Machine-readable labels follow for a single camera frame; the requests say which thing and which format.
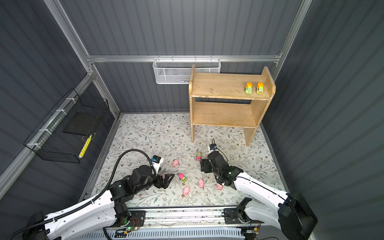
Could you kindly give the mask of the pink green striped toy truck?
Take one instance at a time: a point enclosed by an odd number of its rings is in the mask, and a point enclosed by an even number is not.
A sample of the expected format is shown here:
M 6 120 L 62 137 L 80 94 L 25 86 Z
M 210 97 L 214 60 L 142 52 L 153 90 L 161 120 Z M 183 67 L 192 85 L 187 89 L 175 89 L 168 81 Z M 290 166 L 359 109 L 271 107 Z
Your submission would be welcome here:
M 200 152 L 197 153 L 196 161 L 200 161 L 202 159 L 202 154 Z

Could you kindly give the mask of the orange green mixer toy truck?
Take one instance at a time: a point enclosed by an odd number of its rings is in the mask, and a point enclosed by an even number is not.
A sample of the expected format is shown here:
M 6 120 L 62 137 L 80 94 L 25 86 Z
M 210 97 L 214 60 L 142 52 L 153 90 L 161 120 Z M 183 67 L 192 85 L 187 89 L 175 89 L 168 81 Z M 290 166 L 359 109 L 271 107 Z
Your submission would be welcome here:
M 252 83 L 246 83 L 245 93 L 246 94 L 252 94 L 252 92 L 253 92 L 253 84 Z

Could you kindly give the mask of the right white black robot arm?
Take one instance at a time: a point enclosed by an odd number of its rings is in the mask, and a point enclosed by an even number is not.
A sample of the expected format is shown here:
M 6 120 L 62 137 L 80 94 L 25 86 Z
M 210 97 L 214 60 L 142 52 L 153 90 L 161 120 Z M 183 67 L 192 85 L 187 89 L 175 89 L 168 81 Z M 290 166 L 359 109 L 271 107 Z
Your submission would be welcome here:
M 210 152 L 200 164 L 201 171 L 213 173 L 218 184 L 248 195 L 237 205 L 242 223 L 261 221 L 280 229 L 289 240 L 310 238 L 318 218 L 301 194 L 280 191 L 254 179 L 230 166 L 218 151 Z

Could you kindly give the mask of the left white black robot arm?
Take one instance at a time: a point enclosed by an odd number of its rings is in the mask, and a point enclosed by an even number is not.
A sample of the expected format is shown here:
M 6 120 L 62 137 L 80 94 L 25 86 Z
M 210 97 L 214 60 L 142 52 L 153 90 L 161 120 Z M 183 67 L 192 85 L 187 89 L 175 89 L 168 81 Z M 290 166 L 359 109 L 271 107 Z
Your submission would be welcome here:
M 131 175 L 114 182 L 104 193 L 67 209 L 48 214 L 33 215 L 29 229 L 23 231 L 24 240 L 72 240 L 95 230 L 129 220 L 126 202 L 151 186 L 166 189 L 174 174 L 155 176 L 149 166 L 140 166 Z

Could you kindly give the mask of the wooden two-tier shelf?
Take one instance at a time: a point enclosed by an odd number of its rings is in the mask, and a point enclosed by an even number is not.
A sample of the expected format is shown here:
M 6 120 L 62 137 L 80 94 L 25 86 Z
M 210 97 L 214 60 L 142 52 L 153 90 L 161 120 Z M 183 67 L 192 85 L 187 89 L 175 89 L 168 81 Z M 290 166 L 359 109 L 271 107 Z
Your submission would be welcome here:
M 257 84 L 264 93 L 257 94 Z M 252 94 L 245 93 L 246 83 L 253 84 Z M 268 67 L 260 75 L 196 73 L 192 68 L 189 82 L 191 137 L 196 126 L 243 128 L 245 144 L 250 146 L 276 93 Z

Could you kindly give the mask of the pink toy pig upper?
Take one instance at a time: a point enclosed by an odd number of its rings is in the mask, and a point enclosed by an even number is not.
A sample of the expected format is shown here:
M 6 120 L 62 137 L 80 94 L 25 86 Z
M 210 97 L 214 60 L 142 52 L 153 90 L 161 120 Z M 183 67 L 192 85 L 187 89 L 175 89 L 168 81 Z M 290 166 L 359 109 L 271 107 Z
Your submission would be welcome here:
M 173 163 L 172 163 L 173 167 L 174 168 L 177 168 L 179 166 L 179 160 L 174 160 Z

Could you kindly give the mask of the pink toy pig middle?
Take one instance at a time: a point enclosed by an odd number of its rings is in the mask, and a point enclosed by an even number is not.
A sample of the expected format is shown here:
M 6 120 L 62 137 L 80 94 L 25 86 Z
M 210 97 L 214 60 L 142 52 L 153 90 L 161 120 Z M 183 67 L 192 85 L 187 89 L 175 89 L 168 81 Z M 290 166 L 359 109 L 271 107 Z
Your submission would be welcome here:
M 204 186 L 205 186 L 205 182 L 204 182 L 204 180 L 203 179 L 199 179 L 199 181 L 198 181 L 198 186 L 199 186 L 199 188 L 204 188 Z

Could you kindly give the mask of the pink toy pig bottom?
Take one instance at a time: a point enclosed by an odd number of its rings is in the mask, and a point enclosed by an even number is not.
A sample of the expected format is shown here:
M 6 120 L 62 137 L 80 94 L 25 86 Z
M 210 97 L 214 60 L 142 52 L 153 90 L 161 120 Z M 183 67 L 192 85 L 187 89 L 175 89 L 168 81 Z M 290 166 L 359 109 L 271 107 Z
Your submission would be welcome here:
M 183 197 L 186 197 L 189 193 L 190 193 L 190 187 L 189 186 L 187 186 L 187 187 L 185 187 L 184 189 L 183 189 L 183 193 L 182 193 L 182 196 Z

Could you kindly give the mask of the pink toy pig right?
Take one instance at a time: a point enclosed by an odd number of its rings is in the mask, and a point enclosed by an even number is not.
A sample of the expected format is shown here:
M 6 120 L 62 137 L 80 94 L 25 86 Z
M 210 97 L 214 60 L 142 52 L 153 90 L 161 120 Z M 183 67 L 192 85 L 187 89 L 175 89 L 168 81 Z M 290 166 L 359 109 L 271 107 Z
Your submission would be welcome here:
M 217 183 L 217 189 L 218 189 L 219 191 L 221 191 L 221 190 L 223 189 L 223 186 L 222 186 L 221 184 Z

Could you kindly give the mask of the floral patterned table mat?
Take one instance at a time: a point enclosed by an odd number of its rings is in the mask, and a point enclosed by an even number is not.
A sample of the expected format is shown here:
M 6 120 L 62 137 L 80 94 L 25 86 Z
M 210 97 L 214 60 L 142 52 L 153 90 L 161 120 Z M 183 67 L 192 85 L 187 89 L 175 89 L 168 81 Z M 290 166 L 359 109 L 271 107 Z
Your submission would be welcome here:
M 135 168 L 147 165 L 147 157 L 157 155 L 164 158 L 161 173 L 175 174 L 175 178 L 167 189 L 151 187 L 139 193 L 128 202 L 129 207 L 237 205 L 245 195 L 229 187 L 219 191 L 214 175 L 201 172 L 196 161 L 198 152 L 203 157 L 208 155 L 211 142 L 217 144 L 230 165 L 275 189 L 285 188 L 261 130 L 257 130 L 251 145 L 246 146 L 241 128 L 197 126 L 192 138 L 188 113 L 126 114 L 113 135 L 92 193 L 99 193 L 109 178 L 120 180 Z M 179 166 L 174 168 L 172 163 L 176 159 Z M 185 184 L 179 174 L 187 177 Z M 205 182 L 202 189 L 198 186 L 199 179 Z M 187 186 L 190 193 L 183 197 Z

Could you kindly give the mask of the yellow green marker pen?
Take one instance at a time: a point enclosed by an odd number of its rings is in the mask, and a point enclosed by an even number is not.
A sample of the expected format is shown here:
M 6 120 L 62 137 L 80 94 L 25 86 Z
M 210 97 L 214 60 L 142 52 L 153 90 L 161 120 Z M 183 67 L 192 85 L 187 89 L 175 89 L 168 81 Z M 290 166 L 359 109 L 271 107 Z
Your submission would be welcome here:
M 87 149 L 88 149 L 88 147 L 89 147 L 89 145 L 90 145 L 90 143 L 92 141 L 92 138 L 93 138 L 93 135 L 90 135 L 88 137 L 88 139 L 86 140 L 83 148 L 81 149 L 81 151 L 79 153 L 79 156 L 78 156 L 79 159 L 82 159 L 84 157 L 84 155 L 85 155 L 85 153 L 86 153 L 86 151 L 87 151 Z

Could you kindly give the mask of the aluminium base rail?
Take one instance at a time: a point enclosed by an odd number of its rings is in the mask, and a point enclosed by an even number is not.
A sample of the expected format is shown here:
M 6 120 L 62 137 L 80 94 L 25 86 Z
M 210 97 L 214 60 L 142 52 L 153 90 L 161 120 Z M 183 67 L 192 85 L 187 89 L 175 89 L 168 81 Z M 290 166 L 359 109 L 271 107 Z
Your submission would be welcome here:
M 250 202 L 249 222 L 239 220 L 235 206 L 133 208 L 130 214 L 141 221 L 143 228 L 203 228 L 272 226 L 280 229 L 278 214 L 265 205 Z

